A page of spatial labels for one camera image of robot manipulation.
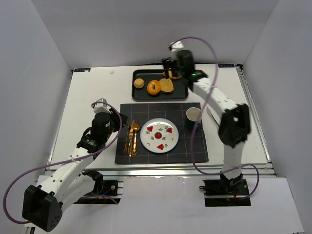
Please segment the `blue corner label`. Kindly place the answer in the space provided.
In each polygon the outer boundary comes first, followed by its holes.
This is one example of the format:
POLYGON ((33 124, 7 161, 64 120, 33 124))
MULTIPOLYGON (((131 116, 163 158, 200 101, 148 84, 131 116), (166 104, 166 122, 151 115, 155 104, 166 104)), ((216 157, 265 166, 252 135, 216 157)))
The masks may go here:
POLYGON ((74 72, 78 73, 78 72, 90 72, 91 68, 75 68, 74 72))
POLYGON ((232 63, 224 63, 224 64, 218 64, 219 68, 235 68, 235 65, 232 63))

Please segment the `left blue corner label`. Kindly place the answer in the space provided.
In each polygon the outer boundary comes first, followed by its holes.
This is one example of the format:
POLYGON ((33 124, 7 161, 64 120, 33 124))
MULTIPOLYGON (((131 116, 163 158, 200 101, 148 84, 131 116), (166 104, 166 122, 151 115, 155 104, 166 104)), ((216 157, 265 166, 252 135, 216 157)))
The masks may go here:
POLYGON ((90 72, 91 68, 75 68, 74 72, 78 73, 78 72, 90 72))

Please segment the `green mug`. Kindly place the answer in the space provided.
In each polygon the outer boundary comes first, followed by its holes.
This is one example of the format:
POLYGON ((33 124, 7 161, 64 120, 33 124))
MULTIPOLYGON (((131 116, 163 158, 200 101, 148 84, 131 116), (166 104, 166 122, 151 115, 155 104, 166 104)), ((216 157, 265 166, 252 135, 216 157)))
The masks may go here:
POLYGON ((197 122, 197 128, 201 126, 202 121, 202 112, 201 109, 196 107, 191 107, 186 111, 185 114, 185 126, 188 129, 194 128, 197 122))

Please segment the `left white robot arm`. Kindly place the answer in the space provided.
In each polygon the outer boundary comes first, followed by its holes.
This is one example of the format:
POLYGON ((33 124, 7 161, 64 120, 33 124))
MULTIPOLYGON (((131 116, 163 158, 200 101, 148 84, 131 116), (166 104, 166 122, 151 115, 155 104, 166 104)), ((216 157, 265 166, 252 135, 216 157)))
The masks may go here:
POLYGON ((38 186, 30 185, 24 193, 22 217, 46 232, 60 222, 63 212, 83 195, 102 183, 103 176, 95 170, 85 170, 104 149, 110 135, 125 127, 127 116, 109 109, 95 114, 71 153, 69 163, 63 163, 38 186))

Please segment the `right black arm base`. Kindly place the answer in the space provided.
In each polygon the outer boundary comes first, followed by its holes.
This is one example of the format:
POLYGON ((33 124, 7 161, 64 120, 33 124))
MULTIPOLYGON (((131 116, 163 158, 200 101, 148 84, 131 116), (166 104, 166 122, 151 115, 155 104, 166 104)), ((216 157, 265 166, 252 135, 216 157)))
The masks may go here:
POLYGON ((204 193, 206 207, 244 207, 251 206, 247 181, 242 180, 226 192, 219 183, 219 180, 204 180, 199 186, 199 190, 204 193))

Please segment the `golden bagel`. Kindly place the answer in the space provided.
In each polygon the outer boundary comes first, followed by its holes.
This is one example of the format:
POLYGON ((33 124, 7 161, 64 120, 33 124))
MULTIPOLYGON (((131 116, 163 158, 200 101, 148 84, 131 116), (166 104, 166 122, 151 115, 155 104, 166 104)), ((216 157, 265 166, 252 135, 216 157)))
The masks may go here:
POLYGON ((151 80, 147 85, 147 92, 152 95, 156 96, 161 89, 160 82, 158 80, 151 80))

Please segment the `white plate with strawberries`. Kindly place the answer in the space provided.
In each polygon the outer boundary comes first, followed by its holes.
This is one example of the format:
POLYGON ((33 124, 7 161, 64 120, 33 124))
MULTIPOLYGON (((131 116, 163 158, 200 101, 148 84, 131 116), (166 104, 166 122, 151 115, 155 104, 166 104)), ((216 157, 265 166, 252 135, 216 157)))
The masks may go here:
POLYGON ((154 118, 141 127, 140 141, 143 147, 152 153, 167 153, 177 145, 179 131, 171 121, 154 118))

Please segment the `dark checked placemat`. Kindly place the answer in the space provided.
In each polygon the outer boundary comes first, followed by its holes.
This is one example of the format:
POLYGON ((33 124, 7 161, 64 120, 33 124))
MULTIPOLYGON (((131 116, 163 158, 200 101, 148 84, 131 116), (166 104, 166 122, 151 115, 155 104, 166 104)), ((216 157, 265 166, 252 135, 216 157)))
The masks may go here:
POLYGON ((118 136, 115 156, 116 164, 175 164, 207 162, 208 150, 204 130, 197 129, 193 154, 190 153, 192 129, 185 124, 186 112, 190 108, 200 108, 199 102, 139 103, 121 104, 120 113, 128 117, 130 123, 137 122, 140 129, 134 134, 136 156, 125 154, 127 128, 118 136))

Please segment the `gold fork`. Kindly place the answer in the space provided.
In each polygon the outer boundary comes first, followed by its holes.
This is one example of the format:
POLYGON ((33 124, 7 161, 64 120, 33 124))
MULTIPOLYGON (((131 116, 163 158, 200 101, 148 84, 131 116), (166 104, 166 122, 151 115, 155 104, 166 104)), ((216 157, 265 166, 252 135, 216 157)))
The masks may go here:
POLYGON ((129 122, 127 122, 127 126, 128 126, 128 130, 127 130, 127 136, 126 136, 126 141, 125 141, 125 147, 124 147, 124 150, 123 150, 123 153, 128 156, 131 156, 131 153, 129 152, 129 134, 130 134, 130 130, 131 130, 131 125, 129 122))

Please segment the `brown bread slice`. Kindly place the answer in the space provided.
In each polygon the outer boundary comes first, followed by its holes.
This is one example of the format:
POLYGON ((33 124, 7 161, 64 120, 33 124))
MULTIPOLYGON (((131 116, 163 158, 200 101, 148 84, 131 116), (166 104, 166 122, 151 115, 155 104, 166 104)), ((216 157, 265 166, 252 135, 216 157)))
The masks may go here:
POLYGON ((174 85, 170 78, 162 78, 159 83, 161 93, 170 94, 174 91, 174 85))

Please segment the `gold knife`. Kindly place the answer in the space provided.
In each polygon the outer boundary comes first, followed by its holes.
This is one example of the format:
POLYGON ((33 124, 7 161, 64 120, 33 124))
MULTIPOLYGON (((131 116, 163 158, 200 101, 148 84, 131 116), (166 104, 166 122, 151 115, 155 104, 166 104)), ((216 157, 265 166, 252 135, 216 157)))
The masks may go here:
POLYGON ((130 125, 130 131, 129 131, 129 146, 128 146, 128 155, 129 157, 132 156, 132 147, 133 147, 133 134, 134 134, 134 129, 133 125, 135 123, 135 120, 132 121, 130 125))

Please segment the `black rectangular tray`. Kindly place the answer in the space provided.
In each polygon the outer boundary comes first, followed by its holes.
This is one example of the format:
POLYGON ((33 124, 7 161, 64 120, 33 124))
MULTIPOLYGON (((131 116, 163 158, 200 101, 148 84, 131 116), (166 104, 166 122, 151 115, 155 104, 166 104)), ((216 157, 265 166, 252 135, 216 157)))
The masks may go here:
POLYGON ((133 72, 132 98, 135 101, 183 100, 188 88, 180 78, 166 78, 161 69, 139 69, 133 72))

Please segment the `striped bread roll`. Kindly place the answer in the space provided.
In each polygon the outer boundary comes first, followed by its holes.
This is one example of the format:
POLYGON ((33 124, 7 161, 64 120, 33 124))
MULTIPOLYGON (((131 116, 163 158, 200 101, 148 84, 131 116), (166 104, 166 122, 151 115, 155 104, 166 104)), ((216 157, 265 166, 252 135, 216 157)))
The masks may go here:
POLYGON ((168 70, 167 73, 164 71, 162 72, 164 78, 170 78, 171 80, 180 79, 181 76, 178 76, 177 74, 173 73, 171 70, 168 70))

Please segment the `right blue corner label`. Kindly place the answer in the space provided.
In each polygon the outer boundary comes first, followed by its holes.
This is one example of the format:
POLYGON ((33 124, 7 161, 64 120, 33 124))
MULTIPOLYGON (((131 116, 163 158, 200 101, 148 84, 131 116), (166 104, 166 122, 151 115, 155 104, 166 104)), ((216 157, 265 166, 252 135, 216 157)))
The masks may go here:
POLYGON ((224 64, 218 64, 219 68, 235 68, 235 65, 232 63, 224 63, 224 64))

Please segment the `round pale bun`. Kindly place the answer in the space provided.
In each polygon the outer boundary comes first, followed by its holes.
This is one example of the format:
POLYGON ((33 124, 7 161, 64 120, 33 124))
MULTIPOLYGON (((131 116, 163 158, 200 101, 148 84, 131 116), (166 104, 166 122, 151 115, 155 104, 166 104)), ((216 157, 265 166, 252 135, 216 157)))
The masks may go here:
POLYGON ((144 80, 141 79, 141 78, 135 79, 135 81, 134 81, 134 83, 133 83, 134 87, 137 88, 137 89, 143 88, 143 87, 144 87, 144 84, 145 84, 145 82, 144 82, 144 80))

